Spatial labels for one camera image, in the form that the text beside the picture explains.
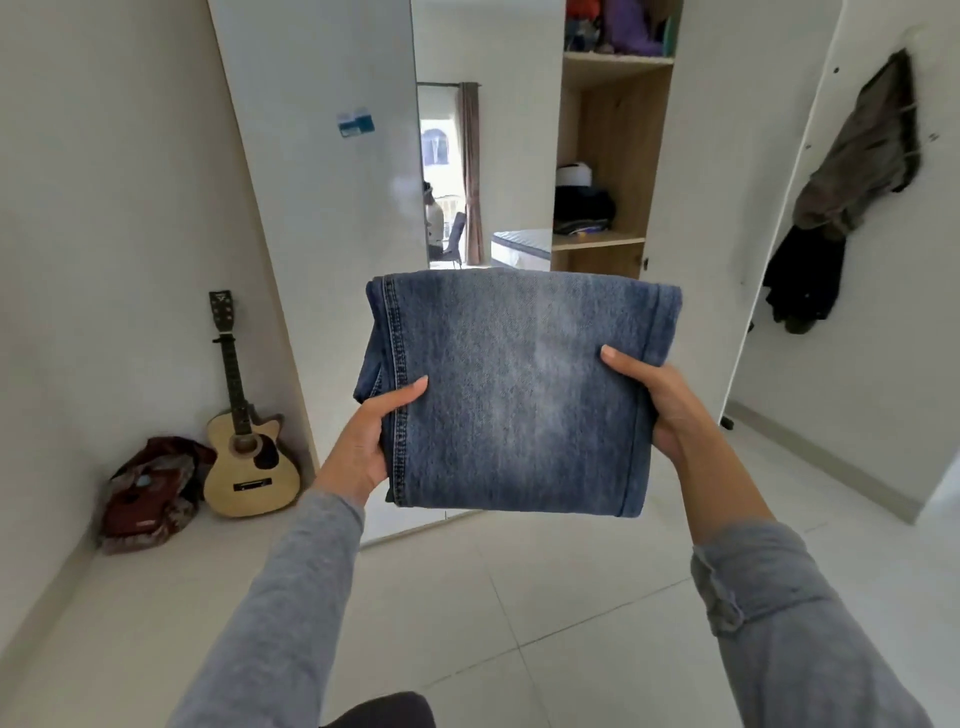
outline gray sweatshirt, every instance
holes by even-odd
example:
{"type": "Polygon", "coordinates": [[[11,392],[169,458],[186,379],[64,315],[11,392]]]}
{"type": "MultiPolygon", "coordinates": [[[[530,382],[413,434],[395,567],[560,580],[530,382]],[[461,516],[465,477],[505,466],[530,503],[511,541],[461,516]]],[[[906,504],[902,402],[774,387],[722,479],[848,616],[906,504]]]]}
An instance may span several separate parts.
{"type": "MultiPolygon", "coordinates": [[[[364,517],[313,491],[298,510],[169,726],[318,725],[364,517]]],[[[745,725],[930,725],[785,525],[729,528],[692,570],[745,725]]]]}

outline curtain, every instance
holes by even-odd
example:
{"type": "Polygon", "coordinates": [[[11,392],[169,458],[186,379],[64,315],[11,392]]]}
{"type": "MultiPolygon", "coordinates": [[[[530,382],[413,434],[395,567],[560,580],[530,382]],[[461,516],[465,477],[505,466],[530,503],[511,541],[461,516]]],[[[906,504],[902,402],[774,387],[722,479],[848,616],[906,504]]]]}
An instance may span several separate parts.
{"type": "Polygon", "coordinates": [[[464,193],[467,198],[467,265],[484,262],[483,224],[480,217],[480,84],[460,84],[457,116],[460,121],[464,193]]]}

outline wooden shelf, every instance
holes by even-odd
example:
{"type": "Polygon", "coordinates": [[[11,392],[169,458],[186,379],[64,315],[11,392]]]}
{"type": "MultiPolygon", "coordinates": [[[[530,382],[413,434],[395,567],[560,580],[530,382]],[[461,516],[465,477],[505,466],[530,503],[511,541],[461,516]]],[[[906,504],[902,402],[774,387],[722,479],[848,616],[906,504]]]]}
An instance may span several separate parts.
{"type": "Polygon", "coordinates": [[[583,90],[671,65],[673,65],[673,59],[663,57],[615,56],[605,53],[565,51],[562,83],[566,88],[583,90]]]}
{"type": "Polygon", "coordinates": [[[586,235],[554,235],[553,252],[580,251],[585,248],[610,248],[614,245],[635,245],[645,238],[629,232],[605,231],[586,235]]]}

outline fret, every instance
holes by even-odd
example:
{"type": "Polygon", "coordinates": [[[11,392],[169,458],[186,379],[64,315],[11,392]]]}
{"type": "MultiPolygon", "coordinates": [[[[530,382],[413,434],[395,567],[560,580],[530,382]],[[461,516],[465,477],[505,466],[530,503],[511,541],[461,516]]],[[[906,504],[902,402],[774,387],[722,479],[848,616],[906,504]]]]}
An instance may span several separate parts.
{"type": "Polygon", "coordinates": [[[250,407],[243,393],[243,381],[240,378],[240,362],[237,359],[235,340],[232,334],[224,333],[214,341],[220,344],[220,351],[224,358],[224,371],[227,375],[227,394],[230,399],[233,430],[238,435],[249,435],[252,432],[250,407]]]}

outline hand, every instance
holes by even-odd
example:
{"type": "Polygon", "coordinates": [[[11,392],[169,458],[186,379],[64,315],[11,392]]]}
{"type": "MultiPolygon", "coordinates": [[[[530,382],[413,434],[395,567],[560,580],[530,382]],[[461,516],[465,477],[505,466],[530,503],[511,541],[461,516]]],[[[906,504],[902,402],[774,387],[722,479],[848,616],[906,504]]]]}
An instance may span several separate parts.
{"type": "Polygon", "coordinates": [[[373,489],[387,479],[387,460],[380,448],[381,421],[426,392],[426,385],[427,377],[422,376],[361,404],[317,472],[313,487],[360,507],[366,505],[373,489]]]}
{"type": "Polygon", "coordinates": [[[713,418],[676,368],[669,364],[653,367],[609,346],[600,350],[600,358],[615,372],[635,379],[650,391],[660,414],[654,426],[654,447],[678,469],[685,460],[684,447],[695,447],[704,436],[717,436],[713,418]]]}

